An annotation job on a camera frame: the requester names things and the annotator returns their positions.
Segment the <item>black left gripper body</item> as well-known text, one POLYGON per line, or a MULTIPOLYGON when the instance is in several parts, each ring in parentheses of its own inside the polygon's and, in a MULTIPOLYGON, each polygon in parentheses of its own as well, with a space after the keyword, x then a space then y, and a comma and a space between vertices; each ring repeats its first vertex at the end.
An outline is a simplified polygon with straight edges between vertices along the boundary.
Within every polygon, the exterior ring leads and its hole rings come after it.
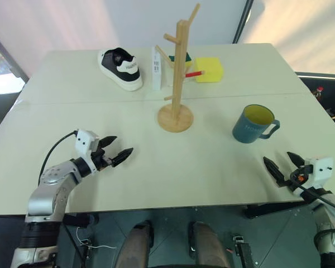
POLYGON ((111 166, 111 159, 105 156, 105 151, 97 146, 97 149, 91 153, 91 160, 98 171, 111 166))

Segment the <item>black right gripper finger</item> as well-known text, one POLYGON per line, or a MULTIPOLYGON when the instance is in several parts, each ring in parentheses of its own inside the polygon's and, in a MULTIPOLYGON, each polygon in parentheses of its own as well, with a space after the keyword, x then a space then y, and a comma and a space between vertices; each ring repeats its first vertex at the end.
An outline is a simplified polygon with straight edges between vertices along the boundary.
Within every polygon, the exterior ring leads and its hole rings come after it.
POLYGON ((267 157, 263 157, 263 162, 269 174, 275 179, 278 187, 285 186, 285 179, 283 173, 279 170, 279 167, 267 157))
POLYGON ((305 167, 305 160, 299 156, 298 154, 295 154, 293 152, 287 152, 287 155, 291 162, 300 170, 304 169, 305 167))

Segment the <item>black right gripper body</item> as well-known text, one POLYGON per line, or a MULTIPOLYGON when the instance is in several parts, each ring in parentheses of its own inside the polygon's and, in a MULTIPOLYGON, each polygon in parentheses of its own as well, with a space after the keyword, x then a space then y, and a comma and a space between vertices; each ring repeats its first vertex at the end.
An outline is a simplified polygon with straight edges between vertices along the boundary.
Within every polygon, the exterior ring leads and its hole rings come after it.
POLYGON ((297 188, 308 181, 309 175, 313 173, 313 165, 304 165, 289 175, 289 179, 279 181, 279 187, 288 187, 294 192, 297 188))

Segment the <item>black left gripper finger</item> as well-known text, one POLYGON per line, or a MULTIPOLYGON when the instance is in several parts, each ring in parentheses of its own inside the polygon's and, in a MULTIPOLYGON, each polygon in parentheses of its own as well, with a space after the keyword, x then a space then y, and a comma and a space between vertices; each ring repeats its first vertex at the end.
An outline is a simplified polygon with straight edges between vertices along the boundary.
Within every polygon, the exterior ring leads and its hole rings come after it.
POLYGON ((103 149, 109 146, 116 138, 117 136, 106 136, 99 140, 98 147, 103 149))
POLYGON ((123 151, 118 153, 117 156, 111 159, 111 166, 116 167, 119 164, 123 163, 130 156, 130 154, 132 154, 132 151, 133 151, 133 147, 124 149, 123 151))

